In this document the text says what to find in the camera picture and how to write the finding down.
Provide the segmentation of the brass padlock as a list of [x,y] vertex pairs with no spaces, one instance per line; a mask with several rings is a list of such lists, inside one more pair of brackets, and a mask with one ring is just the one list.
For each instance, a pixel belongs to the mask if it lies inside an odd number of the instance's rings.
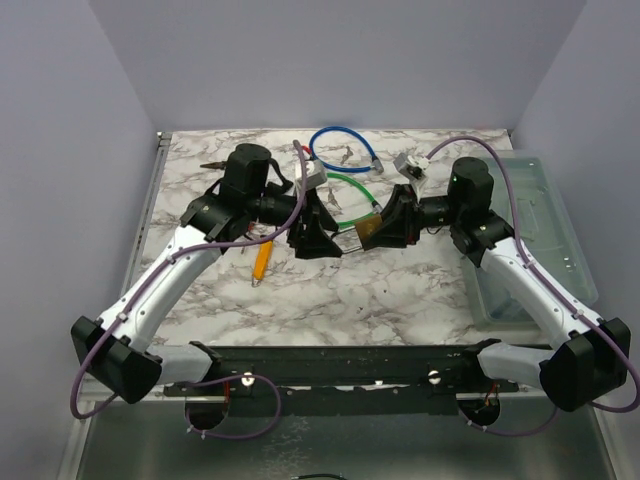
[[365,243],[381,224],[380,214],[371,215],[339,230],[332,235],[332,240],[340,247],[343,254],[352,254],[364,249]]

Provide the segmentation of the green cable lock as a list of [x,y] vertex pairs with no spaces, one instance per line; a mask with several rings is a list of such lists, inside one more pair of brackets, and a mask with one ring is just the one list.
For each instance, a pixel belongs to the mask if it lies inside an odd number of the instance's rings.
[[361,183],[359,183],[357,180],[348,177],[346,175],[343,174],[338,174],[338,173],[328,173],[327,174],[329,179],[332,180],[338,180],[344,183],[347,183],[348,185],[350,185],[351,187],[356,188],[369,202],[369,204],[371,205],[371,212],[363,215],[361,217],[358,217],[356,219],[352,219],[352,220],[346,220],[346,221],[341,221],[338,222],[338,226],[341,229],[345,229],[348,227],[352,227],[354,226],[357,222],[360,222],[370,216],[373,216],[374,214],[378,214],[382,211],[382,207],[380,205],[380,203],[376,200],[376,198],[373,196],[373,194]]

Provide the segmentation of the blue cable lock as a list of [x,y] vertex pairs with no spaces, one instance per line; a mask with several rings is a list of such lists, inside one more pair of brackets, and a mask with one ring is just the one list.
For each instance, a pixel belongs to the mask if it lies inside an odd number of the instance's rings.
[[[353,156],[340,164],[345,147]],[[345,175],[382,174],[383,163],[373,145],[360,132],[345,126],[326,126],[314,132],[308,142],[309,154],[331,172]]]

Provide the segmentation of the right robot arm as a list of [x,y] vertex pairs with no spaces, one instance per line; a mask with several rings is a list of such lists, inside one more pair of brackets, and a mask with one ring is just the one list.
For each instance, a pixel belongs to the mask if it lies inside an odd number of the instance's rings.
[[494,179],[483,160],[456,160],[446,194],[433,197],[419,195],[426,176],[417,162],[401,154],[394,166],[408,181],[394,187],[362,235],[364,249],[405,248],[422,230],[446,227],[459,252],[499,280],[549,341],[547,350],[499,340],[478,344],[459,370],[467,389],[480,392],[509,380],[543,390],[556,407],[572,412],[625,384],[629,328],[618,318],[603,320],[540,266],[492,209]]

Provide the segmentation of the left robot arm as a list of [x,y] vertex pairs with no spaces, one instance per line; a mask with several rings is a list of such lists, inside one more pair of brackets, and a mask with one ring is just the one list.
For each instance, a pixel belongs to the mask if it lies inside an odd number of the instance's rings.
[[294,180],[268,181],[279,165],[260,145],[242,143],[224,163],[223,175],[192,200],[163,253],[120,299],[97,318],[78,318],[71,339],[80,373],[89,374],[129,404],[154,387],[188,383],[201,395],[214,393],[222,380],[213,351],[196,342],[150,350],[167,314],[194,281],[226,251],[248,247],[253,222],[287,234],[300,258],[318,258],[314,240],[325,241],[338,225],[316,189],[327,180],[323,163],[302,157]]

